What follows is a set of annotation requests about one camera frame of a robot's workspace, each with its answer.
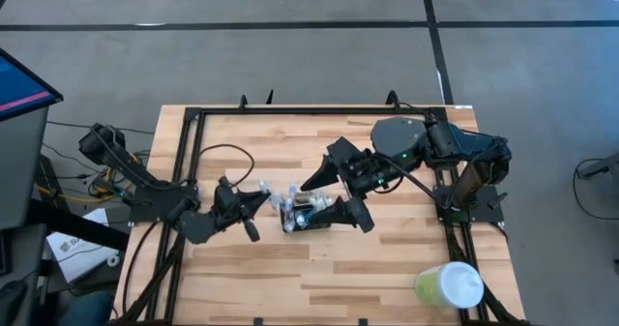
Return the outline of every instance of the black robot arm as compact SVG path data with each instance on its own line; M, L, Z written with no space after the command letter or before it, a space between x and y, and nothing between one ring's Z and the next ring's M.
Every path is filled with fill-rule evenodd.
M125 203L148 207L193 244L205 243L237 222L244 224L252 241L260 238L251 220L269 193L234 192L223 176L215 188L211 211L199 213L201 204L195 182L172 184L158 180L127 152L125 136L117 129L95 124L79 140L79 151L95 164L114 168L140 189L139 197L121 194Z
M340 197L336 203L317 212L311 222L358 224L364 232L373 228L373 221L363 200L376 189L387 190L389 183L406 177L437 202L432 191L410 175L421 163L428 167L469 164L441 204L445 208L462 207L474 201L476 191L484 185L501 182L509 171L512 157L507 139L482 133L465 132L444 121L425 122L395 117L376 122L371 132L374 151L360 151L340 137L327 147L322 165L301 186L311 191L341 180L350 199Z

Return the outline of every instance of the concrete floor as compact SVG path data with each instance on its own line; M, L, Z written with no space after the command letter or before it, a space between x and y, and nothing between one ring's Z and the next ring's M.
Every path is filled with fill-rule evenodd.
M619 19L619 0L433 0L446 20ZM423 0L7 0L0 24L425 20ZM614 325L619 223L581 213L572 172L619 152L617 28L442 29L456 104L510 140L501 190L528 319ZM0 32L0 46L65 95L49 118L153 130L162 104L382 103L390 89L440 104L427 29ZM45 142L77 156L83 130L48 126ZM129 148L149 148L131 135ZM58 174L82 172L54 158ZM605 176L579 182L586 207L619 217ZM65 182L68 187L81 187Z

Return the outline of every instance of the wooden tabletop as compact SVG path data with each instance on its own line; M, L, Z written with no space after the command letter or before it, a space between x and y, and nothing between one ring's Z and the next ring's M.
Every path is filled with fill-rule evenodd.
M470 107L446 109L450 122L477 130ZM162 108L148 163L148 169L161 179L172 176L184 110L182 105ZM286 192L290 182L300 185L312 175L326 146L338 137L348 138L360 149L370 148L369 133L382 118L386 117L209 116L202 145L233 143L253 155L255 170L240 190L256 191L258 180L264 179L272 190ZM186 161L191 148L187 150ZM249 165L247 157L235 150L207 152L197 173L201 211L212 204L217 180L223 174L236 180ZM427 186L433 185L430 169L422 166L414 174ZM333 185L326 193L345 195L345 190ZM285 234L279 215L265 203L255 219L259 242L252 243L244 228L235 225L206 244L187 243L174 323L249 324L255 317L263 317L265 324L357 324L359 318L367 318L370 324L459 324L455 310L425 306L415 295L416 276L449 261L444 228L430 198L404 182L394 193L370 193L366 204L375 222L374 230L367 234L337 224L330 229ZM146 227L142 224L133 229L127 257L133 256ZM508 311L523 318L505 238L486 224L474 224L472 231L483 278ZM153 274L160 233L161 226L139 253L129 286L130 302ZM162 286L159 317L167 281ZM115 301L119 312L123 289L120 283Z

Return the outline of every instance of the small object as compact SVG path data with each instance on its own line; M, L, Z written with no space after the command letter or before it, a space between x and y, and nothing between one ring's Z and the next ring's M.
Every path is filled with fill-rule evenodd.
M297 185L295 185L294 182L290 183L290 187L288 188L288 196L292 199L292 202L294 203L294 199L296 198L297 195Z
M107 265L109 267L116 267L118 263L120 263L120 257L118 256L118 254L115 254L107 258Z
M19 313L28 285L23 281L7 282L0 288L0 325L12 325Z
M301 211L295 211L294 213L294 219L295 222L302 228L305 229L308 226L308 221L305 217L305 215L303 215L303 212Z
M261 191L263 194L266 194L266 193L268 193L268 192L269 192L269 185L268 185L268 184L267 184L267 182L266 182L266 181L264 181L263 179L260 179L260 180L258 181L258 187L260 188L260 191Z
M469 264L450 262L422 272L415 280L420 301L435 307L469 309L484 297L484 281Z
M283 230L286 233L292 233L296 222L294 219L294 213L292 211L286 211L283 213Z
M269 197L269 201L271 202L271 207L273 208L273 210L278 212L280 210L281 192L275 191L274 193L271 193L271 197Z

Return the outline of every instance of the monitor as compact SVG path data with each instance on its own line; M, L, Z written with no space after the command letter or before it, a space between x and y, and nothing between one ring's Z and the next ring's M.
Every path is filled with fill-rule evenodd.
M0 48L0 122L61 101L60 93Z

